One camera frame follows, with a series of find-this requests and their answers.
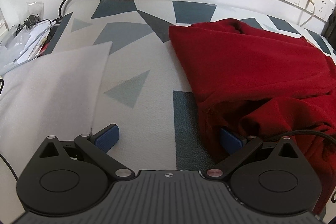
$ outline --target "red fabric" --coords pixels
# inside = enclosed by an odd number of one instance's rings
[[[170,26],[169,37],[199,109],[202,140],[215,160],[227,126],[261,138],[298,129],[336,134],[336,67],[305,38],[256,29],[235,19]],[[323,138],[293,138],[322,182],[314,213],[336,185],[335,148]]]

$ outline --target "white cable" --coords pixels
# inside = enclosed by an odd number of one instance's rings
[[[311,2],[313,4],[313,6],[314,6],[313,13],[311,14],[310,18],[308,18],[305,22],[303,22],[300,25],[300,27],[302,27],[304,24],[306,24],[308,21],[310,21],[313,18],[313,16],[315,15],[315,3],[314,3],[313,0],[308,0],[308,1]]]
[[[34,39],[34,41],[31,42],[30,45],[29,45],[27,48],[25,48],[25,50],[19,55],[19,57],[16,58],[16,59],[14,60],[14,62],[17,61],[17,60],[19,60],[20,57],[23,56],[23,54],[24,54],[24,53],[25,53],[25,52],[26,52],[26,51],[27,51],[27,50],[28,50],[28,49],[35,43],[35,41],[36,41],[37,39],[40,38],[40,36],[44,35],[45,32],[46,32],[47,30],[49,30],[49,29],[51,29],[51,28],[53,28],[53,27],[55,27],[55,26],[59,26],[59,24],[55,24],[55,25],[49,26],[49,27],[46,28],[43,32],[41,32],[41,33]]]

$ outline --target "round metal screw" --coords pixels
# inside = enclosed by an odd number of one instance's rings
[[[247,139],[248,140],[252,140],[252,139],[255,139],[256,138],[256,136],[253,136],[253,135],[249,135],[249,136],[247,136]]]
[[[209,169],[207,175],[212,178],[218,178],[223,175],[223,171],[220,169]]]
[[[115,174],[118,176],[118,177],[121,177],[121,178],[125,178],[125,177],[129,177],[131,174],[132,174],[132,171],[129,170],[129,169],[118,169]]]

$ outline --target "gray cable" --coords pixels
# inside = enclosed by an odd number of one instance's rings
[[[33,42],[31,42],[30,43],[30,45],[19,55],[19,57],[18,58],[16,58],[15,60],[14,60],[14,62],[15,61],[17,61],[17,60],[19,60],[20,59],[20,57],[21,56],[23,56],[23,54],[35,43],[35,41],[37,40],[37,39],[39,39],[39,37],[40,36],[42,36],[42,35],[44,35],[45,34],[45,32],[47,31],[47,30],[49,30],[49,29],[51,29],[52,27],[55,27],[55,26],[59,26],[59,24],[55,24],[55,25],[52,25],[52,26],[49,26],[48,28],[46,28],[43,32],[41,32],[35,39],[34,39],[34,41]]]

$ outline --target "red object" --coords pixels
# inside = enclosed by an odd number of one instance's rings
[[[236,19],[170,26],[169,37],[199,110],[201,138],[215,160],[226,157],[221,126],[261,138],[298,129],[336,134],[336,66],[303,37],[256,29]],[[319,214],[336,185],[335,147],[295,136],[318,174]]]

